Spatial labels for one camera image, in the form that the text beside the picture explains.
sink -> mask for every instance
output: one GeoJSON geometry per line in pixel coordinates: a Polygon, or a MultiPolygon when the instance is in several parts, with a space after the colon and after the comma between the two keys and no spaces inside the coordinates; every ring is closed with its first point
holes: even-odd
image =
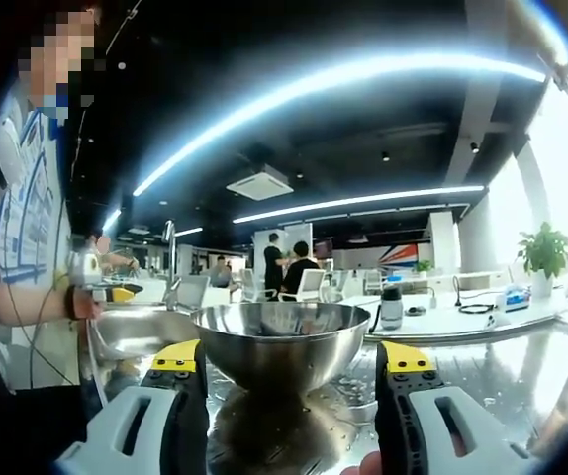
{"type": "Polygon", "coordinates": [[[87,415],[139,385],[163,348],[196,338],[189,312],[161,304],[110,304],[98,320],[81,322],[78,362],[87,415]]]}
{"type": "Polygon", "coordinates": [[[111,307],[93,327],[102,359],[154,356],[169,344],[198,338],[189,314],[168,311],[162,305],[111,307]]]}

hand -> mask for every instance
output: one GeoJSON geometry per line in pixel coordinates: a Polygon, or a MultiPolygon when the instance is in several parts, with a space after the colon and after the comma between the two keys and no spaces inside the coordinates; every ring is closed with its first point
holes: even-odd
{"type": "Polygon", "coordinates": [[[93,300],[90,292],[76,288],[73,291],[73,311],[76,320],[92,320],[101,315],[102,308],[93,300]]]}
{"type": "MultiPolygon", "coordinates": [[[[466,445],[459,435],[452,435],[451,442],[455,455],[463,457],[467,454],[466,445]]],[[[381,452],[368,453],[359,467],[348,467],[341,472],[341,475],[382,475],[383,465],[381,464],[381,452]]]]}
{"type": "Polygon", "coordinates": [[[341,475],[381,475],[383,468],[381,465],[381,452],[368,453],[359,467],[348,467],[341,472],[341,475]]]}

green plant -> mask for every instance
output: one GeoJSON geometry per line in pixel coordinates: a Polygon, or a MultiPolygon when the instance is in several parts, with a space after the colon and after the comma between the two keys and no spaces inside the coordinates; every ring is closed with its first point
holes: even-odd
{"type": "Polygon", "coordinates": [[[428,272],[432,269],[431,261],[430,260],[419,260],[416,263],[416,271],[417,272],[428,272]]]}
{"type": "Polygon", "coordinates": [[[521,233],[521,250],[518,257],[523,259],[523,270],[526,273],[543,271],[545,278],[558,277],[568,263],[568,237],[560,231],[555,231],[544,222],[539,232],[532,235],[521,233]]]}

metal bowl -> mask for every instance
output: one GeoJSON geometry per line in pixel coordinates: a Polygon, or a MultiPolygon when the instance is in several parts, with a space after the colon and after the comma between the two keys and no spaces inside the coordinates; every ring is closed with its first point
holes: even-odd
{"type": "Polygon", "coordinates": [[[193,315],[210,361],[242,388],[304,394],[356,355],[370,314],[321,303],[235,304],[193,315]]]}

bottle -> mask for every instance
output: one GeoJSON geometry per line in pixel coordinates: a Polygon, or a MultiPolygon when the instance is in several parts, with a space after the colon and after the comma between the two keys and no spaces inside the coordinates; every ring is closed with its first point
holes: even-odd
{"type": "Polygon", "coordinates": [[[383,330],[395,330],[401,327],[403,323],[403,299],[399,287],[390,286],[383,289],[372,332],[376,328],[379,318],[383,330]]]}

